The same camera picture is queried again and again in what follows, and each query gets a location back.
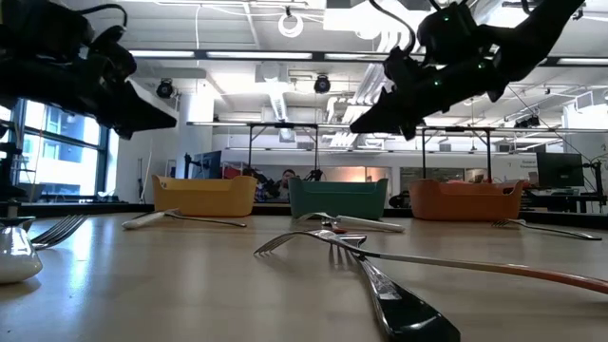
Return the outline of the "short orange-handled fork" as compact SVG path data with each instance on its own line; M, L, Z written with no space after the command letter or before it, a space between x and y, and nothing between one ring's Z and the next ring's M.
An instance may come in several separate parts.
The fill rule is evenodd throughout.
M323 218L321 220L321 225L324 229L330 230L335 234L347 234L348 233L347 230L340 228L337 224L337 221L334 219Z

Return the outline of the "black computer monitor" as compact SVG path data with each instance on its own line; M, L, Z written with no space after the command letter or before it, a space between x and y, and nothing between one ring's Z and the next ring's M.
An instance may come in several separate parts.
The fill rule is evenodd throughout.
M582 156L570 153L537 153L540 187L574 187L584 185Z

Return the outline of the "long silver fork crossing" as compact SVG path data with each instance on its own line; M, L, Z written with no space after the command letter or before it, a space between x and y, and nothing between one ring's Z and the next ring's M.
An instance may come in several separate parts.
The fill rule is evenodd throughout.
M337 247L346 249L349 252L355 253L357 256L372 257L391 261L400 261L416 264L424 264L431 266L441 266L455 269L464 269L470 271L480 271L496 274L504 274L511 276L523 276L529 278L535 278L540 280L546 280L559 284L564 284L572 287L582 288L585 290L601 293L608 295L608 280L594 278L585 275L573 275L557 271L546 271L533 269L525 265L515 264L500 264L491 262L476 262L456 259L445 259L436 257L426 256L410 256L410 255L396 255L387 254L380 252L373 252L366 249L362 249L355 245L348 243L344 236L340 236L330 230L312 230L312 231L293 231L286 234L279 235L267 241L255 251L255 255L265 255L271 253L274 249L280 245L286 243L288 240L297 236L309 237L320 240L322 242L335 245Z

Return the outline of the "white spoon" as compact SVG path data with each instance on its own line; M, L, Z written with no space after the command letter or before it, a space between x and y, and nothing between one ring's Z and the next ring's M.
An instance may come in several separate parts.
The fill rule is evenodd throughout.
M42 261L28 235L34 220L0 218L0 285L22 282L42 271Z

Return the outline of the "large window with dark frame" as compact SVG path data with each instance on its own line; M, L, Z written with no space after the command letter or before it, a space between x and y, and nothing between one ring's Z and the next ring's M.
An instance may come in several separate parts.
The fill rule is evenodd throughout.
M66 197L92 196L104 188L109 132L95 119L20 100L13 109L0 105L0 121L17 125L0 142L22 149L12 162L13 184Z

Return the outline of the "plain silver metal fork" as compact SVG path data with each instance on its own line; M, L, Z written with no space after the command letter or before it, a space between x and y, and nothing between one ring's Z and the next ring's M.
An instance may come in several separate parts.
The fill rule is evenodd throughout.
M41 235L31 240L36 251L54 247L70 238L88 219L88 215L70 215L62 218Z
M523 219L507 218L507 219L497 220L492 223L492 226L494 226L494 227L507 227L507 226L512 226L512 225L517 225L517 226L526 228L528 230L536 230L536 231L542 231L542 232L548 232L548 233L568 236L570 238L601 241L601 237L598 237L598 236L593 236L593 235L590 235L587 233L582 233L582 232L573 232L573 231L566 231L566 230L555 229L555 228L547 228L547 227L540 227L540 226L536 226L536 225L530 225Z

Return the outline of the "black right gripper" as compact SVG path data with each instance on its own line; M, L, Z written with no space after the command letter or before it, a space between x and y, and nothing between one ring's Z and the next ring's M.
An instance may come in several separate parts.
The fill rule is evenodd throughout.
M411 141L417 126L425 124L424 113L446 112L507 82L495 63L480 55L438 69L422 66L399 47L390 51L384 70L393 86L383 87L377 102L350 124L352 133L402 134Z

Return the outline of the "white-handled fork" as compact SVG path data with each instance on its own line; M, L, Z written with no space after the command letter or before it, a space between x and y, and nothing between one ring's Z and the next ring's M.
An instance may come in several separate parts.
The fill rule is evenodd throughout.
M337 224L337 223L354 224L354 225L363 226L363 227L371 228L373 230L379 230L379 231L384 231L384 232L393 232L393 233L404 233L405 232L405 228L399 224L393 224L393 223L388 223L388 222L379 221L379 220L370 220L370 219L365 219L365 218L341 216L341 215L334 217L334 216L331 216L331 215L329 215L327 213L323 213L323 212L305 214L305 215L297 218L295 221L303 222L307 219L312 219L312 218L323 219L324 221L327 221L328 223L334 223L334 224Z

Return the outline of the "silver fork with broad handle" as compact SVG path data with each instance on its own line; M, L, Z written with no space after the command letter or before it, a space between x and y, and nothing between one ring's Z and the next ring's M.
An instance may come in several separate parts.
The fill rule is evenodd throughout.
M365 256L350 254L366 279L387 342L461 342L459 330L440 312L398 285Z

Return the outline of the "ceiling light track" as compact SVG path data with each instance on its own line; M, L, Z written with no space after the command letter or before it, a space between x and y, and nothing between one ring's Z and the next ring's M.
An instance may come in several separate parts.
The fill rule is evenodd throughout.
M279 51L279 50L204 50L204 49L131 49L135 58L149 60L218 60L218 61L294 61L317 63L381 64L388 58L382 52ZM544 58L539 67L608 67L608 57Z

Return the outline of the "yellow plastic bin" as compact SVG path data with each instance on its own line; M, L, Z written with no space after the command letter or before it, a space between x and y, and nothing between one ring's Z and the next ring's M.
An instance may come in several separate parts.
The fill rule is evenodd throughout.
M156 211L177 209L189 217L241 218L253 211L257 180L174 179L153 175Z

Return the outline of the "black metal table frame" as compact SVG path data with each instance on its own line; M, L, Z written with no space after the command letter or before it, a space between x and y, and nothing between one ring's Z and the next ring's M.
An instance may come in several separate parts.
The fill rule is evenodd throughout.
M247 123L247 126L249 127L249 139L248 139L248 167L252 168L252 152L253 152L253 141L257 138L256 135L254 135L254 128L260 126L261 130L260 132L262 132L263 130L265 130L267 127L272 127L272 128L277 128L277 129L282 129L282 128L286 128L286 129L291 129L291 130L296 130L296 129L301 129L303 130L306 134L309 135L309 138L313 141L313 146L314 146L314 166L313 166L313 170L309 173L308 176L305 177L306 181L321 181L323 172L320 169L320 161L319 161L319 148L318 148L318 141L319 141L319 125L317 123L291 123L291 122L265 122L265 123Z
M426 133L428 131L445 131L446 133L463 133L463 132L473 132L474 136L481 140L486 145L486 171L487 171L487 182L492 183L492 165L491 165L491 132L494 128L491 127L473 127L473 126L422 126L419 128L421 131L421 139L422 139L422 176L423 179L426 179L427 176L427 150L426 144L430 141L431 136L427 137ZM484 132L485 137L482 138L477 132Z

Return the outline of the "blue-lit computer monitor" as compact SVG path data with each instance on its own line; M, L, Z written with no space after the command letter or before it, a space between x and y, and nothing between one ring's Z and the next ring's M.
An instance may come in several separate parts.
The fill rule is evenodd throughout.
M191 162L191 179L221 179L221 152L196 154Z

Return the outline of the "dark desk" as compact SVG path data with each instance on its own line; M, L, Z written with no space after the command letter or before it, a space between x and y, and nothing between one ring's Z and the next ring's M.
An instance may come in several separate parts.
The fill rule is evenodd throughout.
M531 189L524 189L522 193L522 209L543 208L549 212L588 214L608 207L608 197L596 193L583 193L574 195L567 192L554 192L551 194L535 193Z

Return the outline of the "orange plastic bin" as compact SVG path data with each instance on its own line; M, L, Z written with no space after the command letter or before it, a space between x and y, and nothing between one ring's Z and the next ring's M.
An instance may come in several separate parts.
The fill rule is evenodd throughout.
M412 214L438 221L497 221L516 219L523 181L515 183L441 183L420 179L408 185Z

